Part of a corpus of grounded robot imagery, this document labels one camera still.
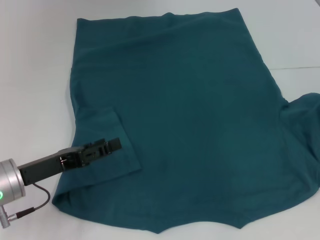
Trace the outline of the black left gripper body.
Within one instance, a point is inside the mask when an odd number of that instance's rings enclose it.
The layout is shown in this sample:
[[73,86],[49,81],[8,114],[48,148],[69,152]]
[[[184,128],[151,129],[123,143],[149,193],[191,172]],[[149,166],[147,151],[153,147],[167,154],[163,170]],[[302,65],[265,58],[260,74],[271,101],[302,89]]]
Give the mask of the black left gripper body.
[[19,166],[25,186],[32,185],[59,173],[82,166],[80,153],[85,148],[69,147],[49,156]]

